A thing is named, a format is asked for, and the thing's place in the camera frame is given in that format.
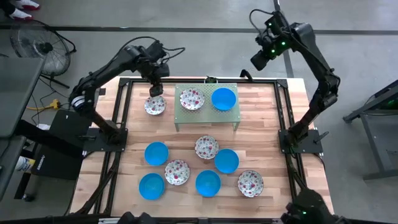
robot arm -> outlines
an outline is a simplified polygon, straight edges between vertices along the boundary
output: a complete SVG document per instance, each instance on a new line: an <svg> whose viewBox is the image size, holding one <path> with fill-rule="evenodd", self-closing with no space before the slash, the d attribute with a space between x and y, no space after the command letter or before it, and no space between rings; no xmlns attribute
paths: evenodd
<svg viewBox="0 0 398 224"><path fill-rule="evenodd" d="M269 60L285 50L292 49L302 54L315 78L318 88L311 99L309 110L303 118L292 125L285 137L286 144L296 146L308 135L308 126L325 109L337 101L337 91L340 78L333 74L315 43L315 34L308 23L293 23L289 25L280 11L272 13L272 17L265 22L264 32L256 37L256 42L262 49L252 57L251 62L262 70Z"/></svg>
<svg viewBox="0 0 398 224"><path fill-rule="evenodd" d="M97 124L107 137L108 142L117 144L120 132L112 121L105 121L94 109L94 94L97 88L109 82L126 70L138 71L142 78L152 84L150 95L163 94L162 77L169 76L169 66L166 63L157 63L164 58L166 52L158 40L155 40L147 49L143 46L127 45L114 58L99 70L82 78L69 97L73 109Z"/></svg>

electric fan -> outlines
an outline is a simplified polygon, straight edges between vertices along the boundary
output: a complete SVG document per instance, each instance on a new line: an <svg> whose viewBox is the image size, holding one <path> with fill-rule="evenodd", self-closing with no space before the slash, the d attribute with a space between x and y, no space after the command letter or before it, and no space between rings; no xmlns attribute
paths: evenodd
<svg viewBox="0 0 398 224"><path fill-rule="evenodd" d="M64 74L70 55L76 52L73 42L40 21L16 22L11 26L11 45L18 57L42 58L42 74L55 77ZM69 50L66 42L73 46Z"/></svg>

green platform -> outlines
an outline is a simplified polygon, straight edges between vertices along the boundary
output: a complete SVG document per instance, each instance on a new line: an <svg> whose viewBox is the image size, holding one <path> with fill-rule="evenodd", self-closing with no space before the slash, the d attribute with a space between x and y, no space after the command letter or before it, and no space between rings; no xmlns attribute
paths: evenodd
<svg viewBox="0 0 398 224"><path fill-rule="evenodd" d="M236 95L236 104L229 111L220 111L211 103L211 95L218 88L229 88ZM197 88L205 94L205 103L197 110L188 110L180 103L180 95L187 88ZM237 130L241 122L241 110L239 109L239 96L237 83L187 83L175 85L174 102L174 124L177 131L180 130L179 124L193 123L232 123L234 131Z"/></svg>

gray floor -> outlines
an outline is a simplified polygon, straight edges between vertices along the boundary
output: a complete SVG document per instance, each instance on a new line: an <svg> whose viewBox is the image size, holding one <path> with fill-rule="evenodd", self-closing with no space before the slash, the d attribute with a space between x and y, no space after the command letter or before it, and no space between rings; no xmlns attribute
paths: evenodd
<svg viewBox="0 0 398 224"><path fill-rule="evenodd" d="M251 9L273 10L271 0L53 0L42 2L42 9L34 16L58 26L115 26L115 27L196 27L196 28L250 28L248 14ZM309 22L323 30L398 30L396 1L281 1L290 22ZM258 14L259 26L267 16ZM259 47L255 34L237 33L183 33L183 32L62 32L74 43L78 52L72 64L59 80L73 86L89 71L104 65L125 41L139 35L152 35L167 47L184 46L187 51L170 61L172 76L219 77L238 76L248 69L255 77L286 77L282 57L269 62L261 72L255 71L249 59ZM341 119L361 106L366 99L397 79L395 63L398 61L398 39L394 35L318 35L317 43L331 67L341 77L338 102L315 121L320 131L330 134L322 141L325 150L326 175L335 213L348 218L398 223L398 178L364 182L364 174L377 171L376 163L363 131L362 124L345 124ZM148 41L136 44L147 45ZM0 31L0 53L16 57L8 33ZM304 78L311 96L317 87L315 78L303 58L290 52L294 76ZM58 91L68 91L53 85ZM39 99L50 93L39 82L34 96ZM50 103L62 96L48 97ZM33 111L26 111L30 120ZM50 124L54 111L40 114L40 122ZM36 178L29 186L37 193L30 203L15 201L12 195L18 178L15 174L7 195L0 202L0 219L17 219L63 215L71 197L74 182Z"/></svg>

wooden table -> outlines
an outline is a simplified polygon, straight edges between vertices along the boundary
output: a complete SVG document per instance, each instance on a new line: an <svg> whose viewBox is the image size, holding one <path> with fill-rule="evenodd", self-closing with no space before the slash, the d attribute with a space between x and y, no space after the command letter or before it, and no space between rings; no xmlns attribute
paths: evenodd
<svg viewBox="0 0 398 224"><path fill-rule="evenodd" d="M96 110L107 119L113 113L118 81L115 78L105 84L106 94L98 100ZM295 120L298 121L308 110L304 82L301 78L287 81ZM147 212L153 217L279 218L291 201L291 196L285 157L279 149L277 131L280 127L274 87L270 84L238 84L238 91L242 119L236 132L233 132L230 124L185 124L177 133L174 127L174 84L164 84L163 97L167 100L165 112L160 116L151 116L144 111L144 101L149 97L149 84L135 83L127 119L129 135L119 166L112 216L121 216L130 211L133 215ZM285 108L282 90L280 93ZM217 171L222 187L212 198L202 197L195 189L196 176L202 170L216 170L213 160L206 161L195 154L195 141L206 134L214 136L220 148L234 149L240 160L239 168L233 174ZM191 176L181 186L166 182L163 196L159 200L149 201L140 196L139 181L150 172L163 176L167 164L154 167L145 161L144 150L153 141L168 145L168 161L185 160L191 168ZM97 187L103 157L104 153L96 152L83 161L71 212L78 210ZM303 154L302 159L308 187L323 196L333 213L325 172L319 158ZM256 198L244 197L237 188L239 174L248 169L256 170L264 179L264 190ZM103 208L107 195L108 190L105 189Z"/></svg>

